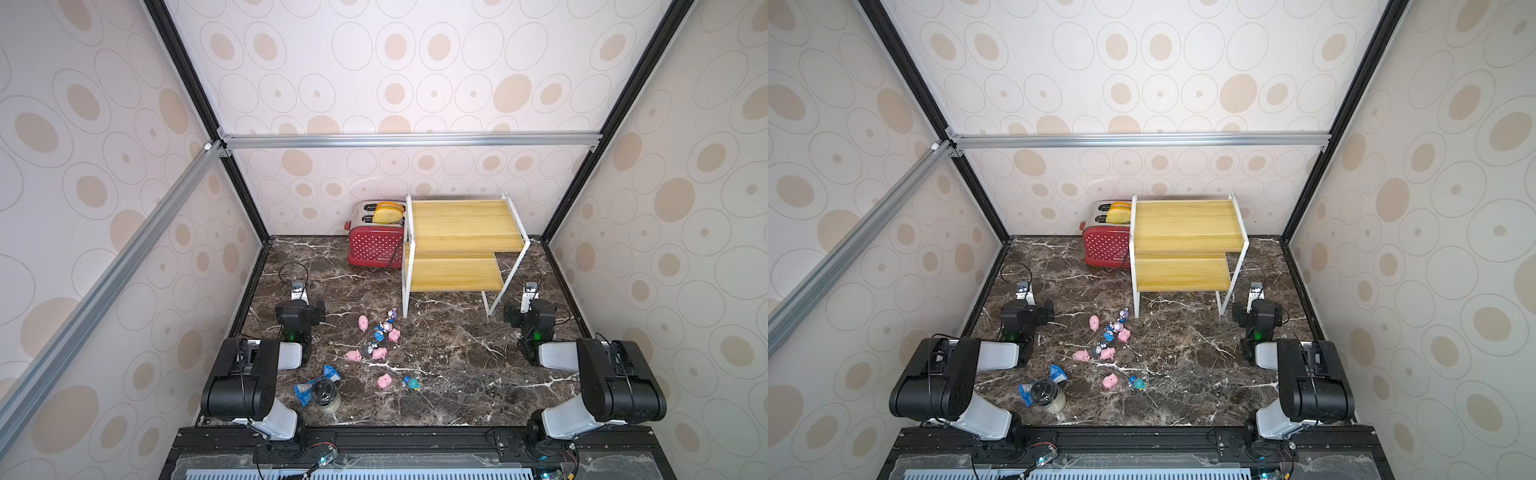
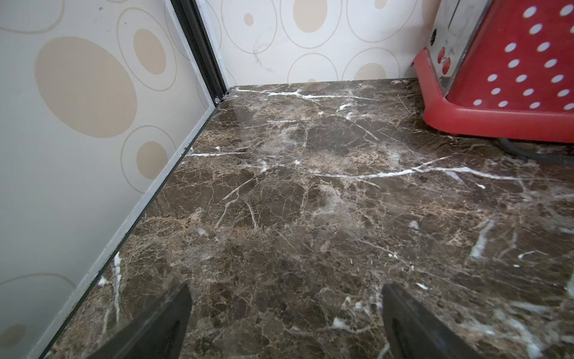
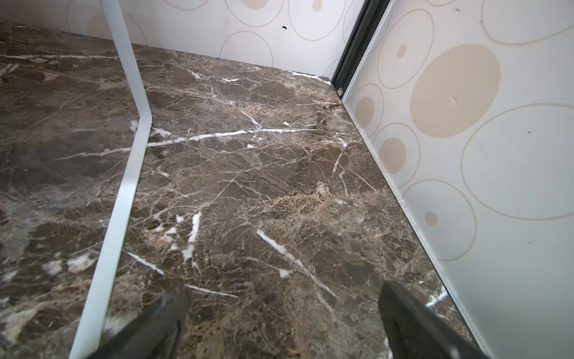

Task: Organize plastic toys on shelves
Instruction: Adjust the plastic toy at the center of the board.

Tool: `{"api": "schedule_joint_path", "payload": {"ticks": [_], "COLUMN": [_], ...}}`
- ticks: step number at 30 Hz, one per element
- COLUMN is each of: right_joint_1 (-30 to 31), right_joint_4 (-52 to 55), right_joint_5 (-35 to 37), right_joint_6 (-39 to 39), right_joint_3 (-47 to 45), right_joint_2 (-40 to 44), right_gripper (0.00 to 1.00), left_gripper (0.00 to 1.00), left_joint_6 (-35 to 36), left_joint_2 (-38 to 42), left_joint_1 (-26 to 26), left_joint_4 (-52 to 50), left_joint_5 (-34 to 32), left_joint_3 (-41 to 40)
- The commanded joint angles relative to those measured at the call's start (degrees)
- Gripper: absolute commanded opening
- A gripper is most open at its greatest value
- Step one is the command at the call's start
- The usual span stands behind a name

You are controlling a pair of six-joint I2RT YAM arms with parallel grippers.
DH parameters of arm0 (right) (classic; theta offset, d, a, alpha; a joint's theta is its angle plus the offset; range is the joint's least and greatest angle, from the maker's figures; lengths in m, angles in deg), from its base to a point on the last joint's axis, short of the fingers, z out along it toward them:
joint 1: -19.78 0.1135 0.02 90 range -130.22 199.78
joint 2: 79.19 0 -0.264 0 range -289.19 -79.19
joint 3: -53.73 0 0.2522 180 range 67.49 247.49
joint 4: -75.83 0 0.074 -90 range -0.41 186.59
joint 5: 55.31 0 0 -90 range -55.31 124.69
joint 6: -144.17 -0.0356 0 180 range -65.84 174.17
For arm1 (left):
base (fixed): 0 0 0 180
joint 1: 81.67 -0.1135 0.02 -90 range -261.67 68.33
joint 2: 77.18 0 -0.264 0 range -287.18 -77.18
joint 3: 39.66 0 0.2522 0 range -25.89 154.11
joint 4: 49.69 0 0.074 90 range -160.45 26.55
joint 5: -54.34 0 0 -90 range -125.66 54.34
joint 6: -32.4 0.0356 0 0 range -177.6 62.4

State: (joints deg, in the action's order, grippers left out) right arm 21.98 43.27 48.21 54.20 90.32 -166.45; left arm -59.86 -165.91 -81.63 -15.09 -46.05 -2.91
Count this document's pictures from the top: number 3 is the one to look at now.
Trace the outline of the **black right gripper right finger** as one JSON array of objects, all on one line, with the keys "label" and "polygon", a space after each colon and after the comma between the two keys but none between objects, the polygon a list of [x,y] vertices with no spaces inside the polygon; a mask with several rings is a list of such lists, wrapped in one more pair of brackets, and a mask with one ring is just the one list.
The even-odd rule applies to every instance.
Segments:
[{"label": "black right gripper right finger", "polygon": [[487,357],[397,282],[383,285],[378,307],[394,358]]}]

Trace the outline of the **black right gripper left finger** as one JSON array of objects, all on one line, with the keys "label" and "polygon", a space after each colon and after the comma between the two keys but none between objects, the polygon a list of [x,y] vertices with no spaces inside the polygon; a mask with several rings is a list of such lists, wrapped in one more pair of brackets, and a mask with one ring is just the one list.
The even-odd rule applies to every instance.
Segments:
[{"label": "black right gripper left finger", "polygon": [[89,357],[176,358],[191,303],[185,287],[162,294]]}]

